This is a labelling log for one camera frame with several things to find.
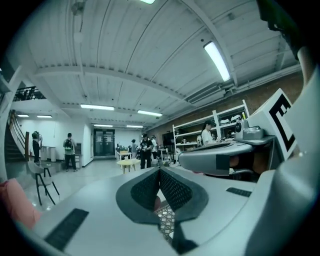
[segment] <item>doorway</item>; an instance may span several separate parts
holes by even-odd
[[[94,129],[93,131],[93,156],[114,157],[115,156],[115,130]]]

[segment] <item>vent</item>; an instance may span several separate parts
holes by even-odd
[[[219,91],[218,83],[212,83],[208,85],[207,87],[197,91],[196,93],[190,95],[186,98],[186,101],[188,101],[191,104],[197,103],[209,96],[212,96],[213,94],[217,93]]]

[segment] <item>ceiling light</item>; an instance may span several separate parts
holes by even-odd
[[[96,126],[96,127],[113,127],[113,125],[109,125],[109,124],[94,124],[93,126]]]
[[[37,115],[37,118],[52,118],[52,115]]]
[[[98,105],[86,105],[81,104],[81,108],[83,109],[92,109],[92,110],[115,110],[113,106],[98,106]]]
[[[128,128],[143,128],[141,125],[127,125]]]
[[[205,46],[203,46],[205,51],[209,54],[210,58],[213,60],[216,68],[219,70],[220,75],[222,76],[223,81],[228,81],[230,79],[230,75],[227,69],[227,66],[222,59],[221,54],[218,51],[218,48],[214,44],[214,42],[210,41]]]
[[[162,117],[162,114],[143,111],[143,110],[138,110],[138,114],[150,115],[150,116],[155,116],[155,117]]]
[[[149,4],[149,5],[151,5],[151,4],[153,4],[155,2],[155,0],[140,0],[140,1],[144,2],[146,4]]]

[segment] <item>white ceiling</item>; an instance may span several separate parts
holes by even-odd
[[[151,127],[237,93],[257,78],[287,74],[297,64],[280,34],[260,20],[255,0],[88,0],[83,15],[74,16],[76,2],[81,1],[47,1],[21,28],[7,56],[13,67],[27,70],[48,100],[92,123]],[[81,43],[74,40],[79,32]],[[227,82],[203,49],[209,41],[226,62]],[[218,94],[205,92],[188,102],[204,88]],[[83,103],[116,111],[80,109]]]

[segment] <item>man in black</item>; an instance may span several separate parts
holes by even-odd
[[[151,151],[153,144],[151,139],[148,138],[148,135],[144,133],[142,135],[143,139],[140,143],[140,152],[141,152],[141,163],[140,168],[144,169],[145,165],[147,168],[151,167]]]

